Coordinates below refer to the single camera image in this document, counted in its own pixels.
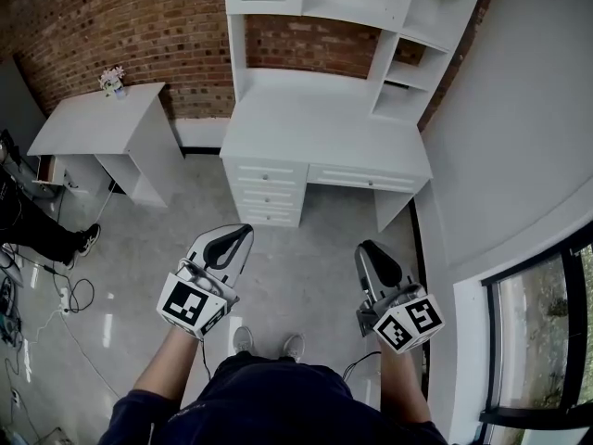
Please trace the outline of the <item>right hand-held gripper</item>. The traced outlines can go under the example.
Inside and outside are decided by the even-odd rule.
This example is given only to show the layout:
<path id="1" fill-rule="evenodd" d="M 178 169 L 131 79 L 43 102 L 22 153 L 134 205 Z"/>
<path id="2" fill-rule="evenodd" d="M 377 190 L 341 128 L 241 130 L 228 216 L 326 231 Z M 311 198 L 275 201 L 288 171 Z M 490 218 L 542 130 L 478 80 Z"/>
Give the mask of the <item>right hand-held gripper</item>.
<path id="1" fill-rule="evenodd" d="M 391 257 L 385 245 L 363 241 L 356 248 L 355 264 L 367 297 L 356 311 L 363 337 L 374 333 L 392 351 L 403 353 L 445 326 L 435 297 L 421 285 L 410 285 L 411 270 Z M 377 295 L 391 296 L 378 300 Z"/>

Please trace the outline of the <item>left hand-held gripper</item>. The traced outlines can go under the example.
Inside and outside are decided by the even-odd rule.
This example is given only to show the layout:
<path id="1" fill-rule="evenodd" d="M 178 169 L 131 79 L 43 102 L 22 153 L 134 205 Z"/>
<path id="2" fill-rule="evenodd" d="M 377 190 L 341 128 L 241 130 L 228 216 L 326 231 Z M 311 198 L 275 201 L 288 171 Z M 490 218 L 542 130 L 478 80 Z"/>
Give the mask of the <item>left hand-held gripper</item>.
<path id="1" fill-rule="evenodd" d="M 200 235 L 169 273 L 157 312 L 198 339 L 239 300 L 234 290 L 254 242 L 250 224 L 227 224 Z"/>

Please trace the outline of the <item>person's left forearm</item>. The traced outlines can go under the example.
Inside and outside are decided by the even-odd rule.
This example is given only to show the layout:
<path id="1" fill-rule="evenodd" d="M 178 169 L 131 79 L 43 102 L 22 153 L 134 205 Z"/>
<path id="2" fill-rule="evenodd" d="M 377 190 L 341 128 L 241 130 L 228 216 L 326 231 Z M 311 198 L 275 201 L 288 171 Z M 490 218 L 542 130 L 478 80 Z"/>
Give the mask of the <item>person's left forearm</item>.
<path id="1" fill-rule="evenodd" d="M 196 337 L 173 326 L 132 389 L 180 404 L 200 344 Z"/>

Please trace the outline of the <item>person's right forearm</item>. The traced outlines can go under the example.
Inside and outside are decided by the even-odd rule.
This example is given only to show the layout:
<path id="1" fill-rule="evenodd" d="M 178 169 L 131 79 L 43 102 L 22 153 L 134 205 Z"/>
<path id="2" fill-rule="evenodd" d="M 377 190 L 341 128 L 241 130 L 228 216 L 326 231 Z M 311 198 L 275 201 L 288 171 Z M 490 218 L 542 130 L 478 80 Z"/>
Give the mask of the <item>person's right forearm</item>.
<path id="1" fill-rule="evenodd" d="M 402 424 L 432 421 L 409 351 L 398 354 L 383 340 L 381 350 L 381 412 Z"/>

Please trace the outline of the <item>white desk with hutch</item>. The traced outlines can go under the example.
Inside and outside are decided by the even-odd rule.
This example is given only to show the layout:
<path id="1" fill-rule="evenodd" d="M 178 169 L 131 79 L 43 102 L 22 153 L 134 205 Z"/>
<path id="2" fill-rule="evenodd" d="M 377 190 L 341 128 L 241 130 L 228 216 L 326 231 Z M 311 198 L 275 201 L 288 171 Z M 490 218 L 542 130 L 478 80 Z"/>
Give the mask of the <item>white desk with hutch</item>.
<path id="1" fill-rule="evenodd" d="M 366 78 L 303 70 L 252 68 L 246 17 L 228 15 L 235 106 L 221 158 L 352 167 L 432 179 L 418 123 L 366 111 Z M 373 190 L 384 229 L 418 194 Z"/>

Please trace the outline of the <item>open side table drawer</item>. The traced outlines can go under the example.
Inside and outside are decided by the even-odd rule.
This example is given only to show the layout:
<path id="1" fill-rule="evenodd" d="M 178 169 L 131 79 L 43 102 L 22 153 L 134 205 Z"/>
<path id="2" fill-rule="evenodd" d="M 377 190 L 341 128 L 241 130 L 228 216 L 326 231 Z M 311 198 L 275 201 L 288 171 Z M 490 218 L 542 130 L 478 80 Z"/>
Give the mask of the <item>open side table drawer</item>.
<path id="1" fill-rule="evenodd" d="M 33 181 L 36 184 L 61 185 L 62 180 L 63 173 L 57 158 L 52 155 L 40 156 L 36 178 Z"/>

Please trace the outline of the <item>white shelving unit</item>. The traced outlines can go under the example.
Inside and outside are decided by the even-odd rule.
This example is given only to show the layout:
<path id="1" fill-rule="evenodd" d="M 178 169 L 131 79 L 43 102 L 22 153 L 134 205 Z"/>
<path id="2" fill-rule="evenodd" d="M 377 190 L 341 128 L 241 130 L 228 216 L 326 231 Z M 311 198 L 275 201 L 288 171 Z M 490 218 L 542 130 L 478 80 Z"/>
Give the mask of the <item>white shelving unit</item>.
<path id="1" fill-rule="evenodd" d="M 477 0 L 303 0 L 308 17 L 381 31 L 366 78 L 366 111 L 416 124 L 440 84 Z"/>

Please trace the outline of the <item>person's left grey shoe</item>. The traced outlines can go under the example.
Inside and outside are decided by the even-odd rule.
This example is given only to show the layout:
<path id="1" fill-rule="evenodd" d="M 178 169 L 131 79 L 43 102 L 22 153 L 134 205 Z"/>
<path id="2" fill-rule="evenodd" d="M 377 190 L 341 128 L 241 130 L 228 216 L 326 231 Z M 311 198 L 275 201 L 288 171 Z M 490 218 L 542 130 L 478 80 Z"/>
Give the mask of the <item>person's left grey shoe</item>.
<path id="1" fill-rule="evenodd" d="M 253 353 L 254 338 L 248 327 L 240 326 L 235 330 L 233 334 L 233 350 L 236 354 L 242 352 Z"/>

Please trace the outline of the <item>person's grey shoe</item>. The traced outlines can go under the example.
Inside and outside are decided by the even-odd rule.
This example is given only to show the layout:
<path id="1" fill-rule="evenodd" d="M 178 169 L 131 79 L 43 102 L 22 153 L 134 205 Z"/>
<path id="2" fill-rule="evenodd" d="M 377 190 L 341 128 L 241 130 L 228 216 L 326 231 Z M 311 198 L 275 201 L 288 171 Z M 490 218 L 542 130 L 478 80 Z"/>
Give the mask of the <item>person's grey shoe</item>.
<path id="1" fill-rule="evenodd" d="M 290 336 L 284 343 L 282 357 L 300 362 L 305 351 L 305 338 L 301 334 Z"/>
<path id="2" fill-rule="evenodd" d="M 236 354 L 242 352 L 253 353 L 254 338 L 248 327 L 240 326 L 235 330 L 233 334 L 233 350 Z"/>

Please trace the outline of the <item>person's right grey shoe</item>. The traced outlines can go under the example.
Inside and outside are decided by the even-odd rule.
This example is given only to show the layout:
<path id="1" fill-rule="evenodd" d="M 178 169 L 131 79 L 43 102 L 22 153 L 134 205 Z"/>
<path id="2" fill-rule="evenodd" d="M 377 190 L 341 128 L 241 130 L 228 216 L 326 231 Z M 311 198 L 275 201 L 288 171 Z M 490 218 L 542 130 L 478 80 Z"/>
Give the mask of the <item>person's right grey shoe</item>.
<path id="1" fill-rule="evenodd" d="M 300 362 L 305 351 L 305 338 L 301 334 L 290 336 L 284 343 L 282 357 Z"/>

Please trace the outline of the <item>person's navy shirt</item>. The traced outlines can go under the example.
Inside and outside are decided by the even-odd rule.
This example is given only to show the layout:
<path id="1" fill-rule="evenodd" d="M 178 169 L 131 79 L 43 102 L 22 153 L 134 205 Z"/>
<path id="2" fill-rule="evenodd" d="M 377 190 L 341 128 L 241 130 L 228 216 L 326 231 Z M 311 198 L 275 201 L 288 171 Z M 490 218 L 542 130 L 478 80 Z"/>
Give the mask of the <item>person's navy shirt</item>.
<path id="1" fill-rule="evenodd" d="M 241 353 L 196 401 L 132 390 L 98 445 L 448 445 L 432 422 L 405 424 L 355 400 L 328 367 Z"/>

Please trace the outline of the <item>black-framed window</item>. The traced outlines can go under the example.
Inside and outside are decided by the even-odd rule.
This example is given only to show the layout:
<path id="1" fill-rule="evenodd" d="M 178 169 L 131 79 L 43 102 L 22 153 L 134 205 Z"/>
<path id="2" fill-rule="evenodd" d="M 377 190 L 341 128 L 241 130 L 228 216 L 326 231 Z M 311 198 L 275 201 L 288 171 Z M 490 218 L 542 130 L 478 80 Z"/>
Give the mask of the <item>black-framed window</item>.
<path id="1" fill-rule="evenodd" d="M 486 402 L 476 445 L 593 445 L 593 242 L 483 283 Z"/>

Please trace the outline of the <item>white side table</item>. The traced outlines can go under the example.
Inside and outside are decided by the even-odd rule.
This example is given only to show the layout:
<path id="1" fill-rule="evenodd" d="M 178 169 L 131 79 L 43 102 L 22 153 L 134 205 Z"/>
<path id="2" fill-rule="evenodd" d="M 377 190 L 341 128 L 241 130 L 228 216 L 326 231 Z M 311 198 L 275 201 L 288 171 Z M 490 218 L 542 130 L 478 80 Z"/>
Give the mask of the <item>white side table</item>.
<path id="1" fill-rule="evenodd" d="M 28 154 L 50 157 L 47 182 L 78 197 L 97 197 L 115 182 L 136 205 L 166 208 L 182 191 L 183 154 L 162 107 L 164 83 L 66 98 L 46 120 Z"/>

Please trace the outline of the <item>vase with pink flowers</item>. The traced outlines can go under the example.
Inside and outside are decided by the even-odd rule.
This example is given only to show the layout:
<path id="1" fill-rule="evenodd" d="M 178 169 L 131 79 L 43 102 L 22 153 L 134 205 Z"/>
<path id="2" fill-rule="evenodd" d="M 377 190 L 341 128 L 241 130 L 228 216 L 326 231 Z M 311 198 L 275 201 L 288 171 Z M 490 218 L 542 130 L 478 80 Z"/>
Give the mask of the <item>vase with pink flowers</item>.
<path id="1" fill-rule="evenodd" d="M 112 69 L 104 70 L 98 79 L 101 90 L 106 94 L 106 96 L 113 96 L 116 99 L 124 98 L 124 76 L 125 70 L 122 66 L 116 66 Z"/>

